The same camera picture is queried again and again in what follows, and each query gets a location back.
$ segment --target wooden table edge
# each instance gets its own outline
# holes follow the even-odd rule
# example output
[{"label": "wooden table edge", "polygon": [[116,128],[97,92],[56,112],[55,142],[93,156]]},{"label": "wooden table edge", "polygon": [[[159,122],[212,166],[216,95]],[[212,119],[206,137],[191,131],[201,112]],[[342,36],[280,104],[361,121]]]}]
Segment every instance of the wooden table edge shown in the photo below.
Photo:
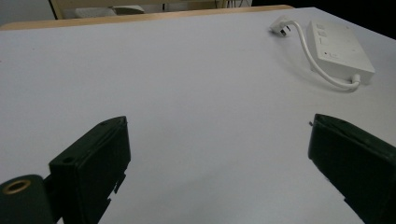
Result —
[{"label": "wooden table edge", "polygon": [[275,5],[275,6],[263,6],[263,7],[234,7],[234,8],[216,8],[216,9],[178,11],[178,12],[147,13],[147,14],[138,14],[138,15],[129,15],[129,16],[99,17],[99,18],[86,18],[86,19],[57,20],[57,21],[18,21],[18,22],[4,24],[3,26],[0,27],[0,31],[95,25],[95,24],[106,24],[106,23],[117,23],[117,22],[128,22],[128,21],[152,21],[152,20],[172,19],[172,18],[190,17],[190,16],[229,14],[229,13],[238,13],[238,12],[270,11],[270,10],[291,9],[291,8],[293,7],[288,5]]}]

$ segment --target screw hole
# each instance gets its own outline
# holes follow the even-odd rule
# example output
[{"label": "screw hole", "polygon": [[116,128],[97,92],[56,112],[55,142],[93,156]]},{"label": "screw hole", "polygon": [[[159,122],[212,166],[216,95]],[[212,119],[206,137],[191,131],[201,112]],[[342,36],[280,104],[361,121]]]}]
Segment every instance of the screw hole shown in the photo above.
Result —
[{"label": "screw hole", "polygon": [[17,180],[8,184],[5,188],[3,188],[3,193],[5,194],[18,193],[23,191],[24,189],[27,189],[27,187],[29,187],[30,184],[31,181],[27,179]]},{"label": "screw hole", "polygon": [[65,159],[62,160],[64,163],[69,163],[73,161],[73,157],[67,157]]}]

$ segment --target white power adapter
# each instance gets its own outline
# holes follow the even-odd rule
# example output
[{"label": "white power adapter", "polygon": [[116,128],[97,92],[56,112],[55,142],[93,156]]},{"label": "white power adapter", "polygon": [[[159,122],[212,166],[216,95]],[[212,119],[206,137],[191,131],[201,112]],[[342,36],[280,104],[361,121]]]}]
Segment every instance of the white power adapter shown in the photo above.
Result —
[{"label": "white power adapter", "polygon": [[331,77],[351,80],[359,74],[361,83],[368,84],[375,73],[359,40],[346,25],[311,21],[306,29],[306,42],[314,60]]},{"label": "white power adapter", "polygon": [[289,25],[296,27],[311,69],[324,79],[334,86],[350,90],[357,89],[361,82],[369,83],[375,69],[349,27],[329,21],[311,21],[306,30],[308,44],[300,24],[286,16],[276,19],[270,29],[275,34],[286,36],[290,31]]}]

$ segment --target gray surface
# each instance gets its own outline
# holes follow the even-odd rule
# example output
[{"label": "gray surface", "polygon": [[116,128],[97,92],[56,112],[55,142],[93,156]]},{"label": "gray surface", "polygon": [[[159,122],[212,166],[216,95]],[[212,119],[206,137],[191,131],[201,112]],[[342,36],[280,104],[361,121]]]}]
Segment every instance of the gray surface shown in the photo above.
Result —
[{"label": "gray surface", "polygon": [[54,20],[48,0],[0,0],[0,25],[48,20]]}]

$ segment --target white cable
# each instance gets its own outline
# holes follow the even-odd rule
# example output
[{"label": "white cable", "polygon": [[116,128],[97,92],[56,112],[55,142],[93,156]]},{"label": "white cable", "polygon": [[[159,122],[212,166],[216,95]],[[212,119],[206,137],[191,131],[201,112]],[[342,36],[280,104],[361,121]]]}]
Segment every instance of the white cable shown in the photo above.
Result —
[{"label": "white cable", "polygon": [[339,87],[339,88],[343,88],[343,89],[351,89],[351,90],[353,90],[353,89],[357,89],[359,87],[359,85],[361,83],[361,76],[358,75],[358,74],[355,74],[353,76],[352,83],[342,83],[342,82],[339,82],[339,81],[335,80],[334,78],[330,77],[329,75],[327,75],[327,73],[324,72],[318,66],[318,64],[315,62],[314,58],[312,57],[311,53],[309,52],[308,46],[306,45],[306,42],[305,42],[303,30],[301,29],[300,24],[297,23],[297,21],[282,21],[280,23],[281,27],[285,27],[285,26],[288,26],[288,25],[293,25],[293,26],[296,27],[298,35],[300,36],[301,45],[303,46],[303,50],[304,50],[306,58],[311,63],[311,65],[315,68],[315,70],[318,71],[318,73],[324,79],[326,79],[328,82],[332,83],[334,86]]}]

